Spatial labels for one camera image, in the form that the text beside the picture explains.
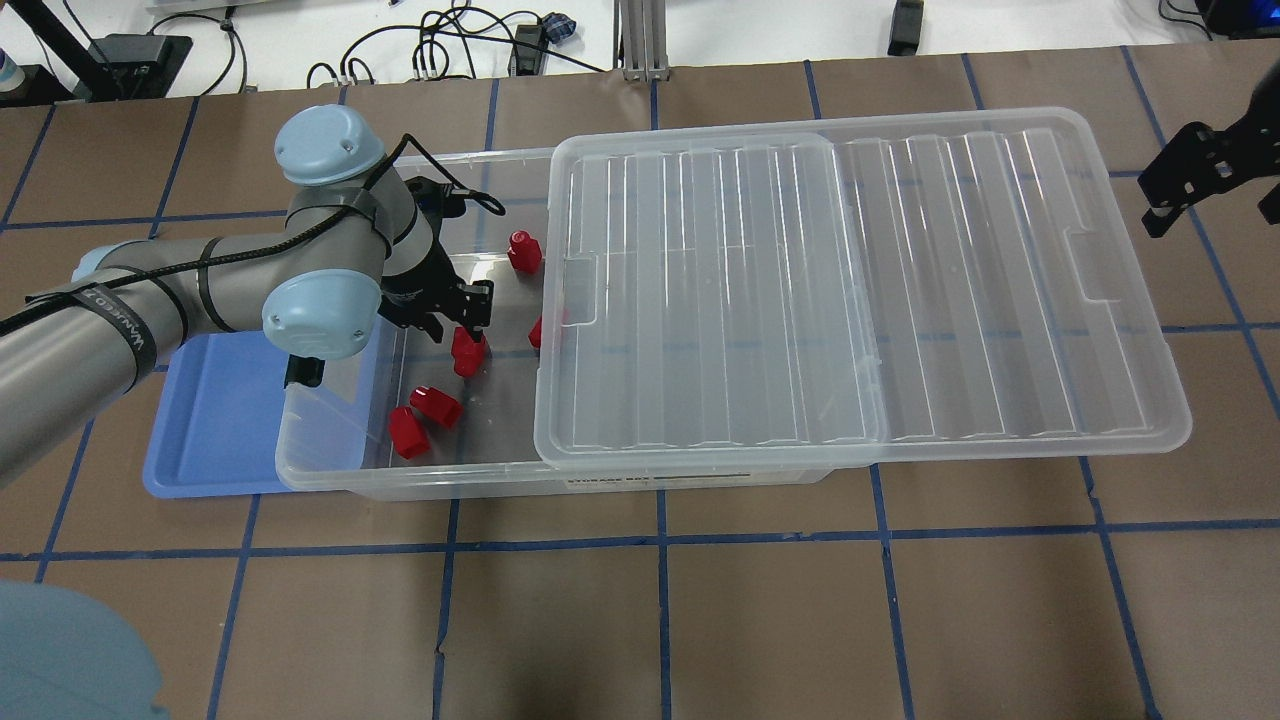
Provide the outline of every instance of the clear plastic container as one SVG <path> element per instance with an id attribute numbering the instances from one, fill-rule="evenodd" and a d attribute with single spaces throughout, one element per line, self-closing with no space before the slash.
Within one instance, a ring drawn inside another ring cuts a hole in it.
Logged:
<path id="1" fill-rule="evenodd" d="M 444 231 L 460 272 L 498 284 L 493 361 L 463 391 L 447 348 L 385 332 L 320 388 L 292 386 L 276 450 L 291 487 L 804 482 L 887 460 L 1158 452 L 1190 432 L 1075 113 L 585 136 L 553 159 L 448 161 L 511 209 Z M 544 278 L 512 274 L 515 229 L 544 241 Z M 456 380 L 442 388 L 463 395 L 466 427 L 403 464 L 385 411 L 424 379 Z M 365 447 L 360 468 L 326 460 L 343 442 Z"/>

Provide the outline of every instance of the blue plastic tray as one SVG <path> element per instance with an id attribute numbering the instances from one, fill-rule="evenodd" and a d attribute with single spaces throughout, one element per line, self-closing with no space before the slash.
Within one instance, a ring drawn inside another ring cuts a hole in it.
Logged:
<path id="1" fill-rule="evenodd" d="M 147 492 L 291 492 L 275 477 L 288 360 L 260 332 L 201 336 L 174 352 L 142 466 Z"/>

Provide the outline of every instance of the red plastic piece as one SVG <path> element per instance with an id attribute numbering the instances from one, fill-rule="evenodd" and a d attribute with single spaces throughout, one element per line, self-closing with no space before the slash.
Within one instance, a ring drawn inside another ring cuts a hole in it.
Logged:
<path id="1" fill-rule="evenodd" d="M 532 345 L 538 350 L 543 348 L 543 316 L 538 316 L 538 322 L 534 323 L 534 329 L 529 331 L 529 345 Z"/>
<path id="2" fill-rule="evenodd" d="M 435 420 L 449 429 L 453 429 L 453 424 L 462 416 L 462 404 L 434 387 L 415 389 L 408 404 L 425 415 L 428 420 Z"/>
<path id="3" fill-rule="evenodd" d="M 412 409 L 401 405 L 392 410 L 389 428 L 396 454 L 404 460 L 412 460 L 431 450 L 431 441 L 426 438 L 426 430 L 417 421 Z"/>
<path id="4" fill-rule="evenodd" d="M 470 378 L 480 370 L 484 364 L 485 352 L 489 350 L 489 340 L 480 336 L 480 342 L 471 340 L 471 333 L 458 327 L 453 329 L 453 372 Z"/>
<path id="5" fill-rule="evenodd" d="M 534 236 L 525 231 L 511 233 L 511 249 L 507 250 L 511 266 L 521 273 L 534 274 L 543 264 L 543 249 Z"/>

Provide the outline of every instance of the translucent lid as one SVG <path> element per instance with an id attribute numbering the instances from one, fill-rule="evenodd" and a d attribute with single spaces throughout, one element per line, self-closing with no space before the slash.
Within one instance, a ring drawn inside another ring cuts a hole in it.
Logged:
<path id="1" fill-rule="evenodd" d="M 552 465 L 1143 452 L 1190 415 L 1085 122 L 576 137 L 552 159 Z"/>

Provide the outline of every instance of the brown table surface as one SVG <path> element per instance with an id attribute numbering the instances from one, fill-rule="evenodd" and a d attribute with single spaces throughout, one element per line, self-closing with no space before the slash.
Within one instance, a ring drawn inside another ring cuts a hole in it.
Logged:
<path id="1" fill-rule="evenodd" d="M 803 487 L 161 501 L 140 482 L 156 375 L 0 492 L 0 577 L 132 621 L 175 719 L 1274 719 L 1280 231 L 1253 208 L 1271 183 L 1153 241 L 1134 176 L 1183 123 L 1234 120 L 1277 55 L 1213 42 L 677 68 L 653 96 L 609 73 L 0 111 L 8 314 L 99 245 L 276 229 L 291 187 L 271 138 L 314 104 L 439 152 L 1064 105 L 1098 136 L 1196 419 L 1169 455 Z"/>

